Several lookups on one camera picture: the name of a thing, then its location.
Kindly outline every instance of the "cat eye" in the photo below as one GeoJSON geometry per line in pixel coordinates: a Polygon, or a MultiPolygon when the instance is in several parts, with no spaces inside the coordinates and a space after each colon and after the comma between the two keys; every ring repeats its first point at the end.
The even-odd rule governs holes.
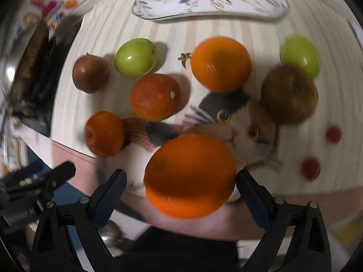
{"type": "Polygon", "coordinates": [[[217,113],[217,121],[222,122],[224,124],[228,124],[231,121],[231,114],[224,109],[221,109],[217,113]]]}
{"type": "Polygon", "coordinates": [[[258,138],[259,133],[260,133],[260,131],[259,131],[258,127],[255,125],[251,125],[246,131],[247,137],[252,140],[256,140],[258,138]]]}

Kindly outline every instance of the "tangerine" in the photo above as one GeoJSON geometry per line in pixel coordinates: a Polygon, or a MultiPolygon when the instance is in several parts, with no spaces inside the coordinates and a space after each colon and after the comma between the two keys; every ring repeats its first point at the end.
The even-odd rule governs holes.
{"type": "Polygon", "coordinates": [[[108,111],[99,111],[90,117],[85,126],[88,149],[99,157],[118,153],[125,140],[121,119],[108,111]]]}
{"type": "Polygon", "coordinates": [[[139,118],[161,121],[177,111],[180,94],[179,84],[172,77],[150,73],[140,78],[132,87],[130,103],[139,118]]]}
{"type": "Polygon", "coordinates": [[[146,197],[169,216],[200,218],[228,200],[235,174],[235,160],[217,138],[181,135],[160,147],[147,164],[146,197]]]}
{"type": "Polygon", "coordinates": [[[228,37],[215,36],[193,51],[190,65],[195,78],[212,92],[231,92],[248,80],[252,63],[247,49],[228,37]]]}

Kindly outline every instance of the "small red fruit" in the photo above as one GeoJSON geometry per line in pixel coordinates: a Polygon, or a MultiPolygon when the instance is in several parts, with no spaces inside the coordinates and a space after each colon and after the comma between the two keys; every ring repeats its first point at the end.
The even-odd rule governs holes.
{"type": "Polygon", "coordinates": [[[330,126],[326,131],[326,141],[329,143],[339,143],[342,139],[342,130],[334,125],[330,126]]]}
{"type": "Polygon", "coordinates": [[[313,181],[320,175],[320,163],[316,157],[307,158],[301,166],[301,171],[304,177],[313,181]]]}

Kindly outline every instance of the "blue surface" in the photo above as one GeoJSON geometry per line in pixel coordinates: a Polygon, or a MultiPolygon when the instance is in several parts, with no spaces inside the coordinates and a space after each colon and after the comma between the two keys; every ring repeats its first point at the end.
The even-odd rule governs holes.
{"type": "MultiPolygon", "coordinates": [[[[29,163],[36,160],[40,160],[40,158],[29,147],[28,147],[28,159],[29,163]]],[[[46,164],[44,164],[43,170],[41,170],[37,175],[44,175],[50,170],[51,168],[48,167],[46,164]]],[[[59,187],[56,191],[54,191],[53,201],[55,201],[57,205],[69,204],[76,202],[82,196],[85,196],[83,192],[77,190],[69,183],[65,183],[63,186],[59,187]]],[[[82,247],[82,244],[79,240],[76,228],[74,226],[69,226],[68,229],[70,237],[72,238],[74,248],[76,250],[80,249],[82,247]]]]}

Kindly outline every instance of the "silver bolt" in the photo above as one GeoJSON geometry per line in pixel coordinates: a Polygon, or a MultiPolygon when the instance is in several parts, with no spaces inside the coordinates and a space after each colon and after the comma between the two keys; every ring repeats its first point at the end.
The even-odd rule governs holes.
{"type": "Polygon", "coordinates": [[[45,205],[45,207],[47,209],[51,209],[54,206],[54,202],[53,201],[48,201],[47,204],[45,205]]]}
{"type": "Polygon", "coordinates": [[[275,203],[277,204],[284,204],[285,200],[282,197],[275,197],[275,203]]]}
{"type": "Polygon", "coordinates": [[[83,196],[79,199],[79,202],[82,204],[88,203],[90,199],[87,196],[83,196]]]}
{"type": "Polygon", "coordinates": [[[318,207],[318,204],[315,201],[310,201],[309,206],[312,207],[313,209],[316,209],[318,207]]]}

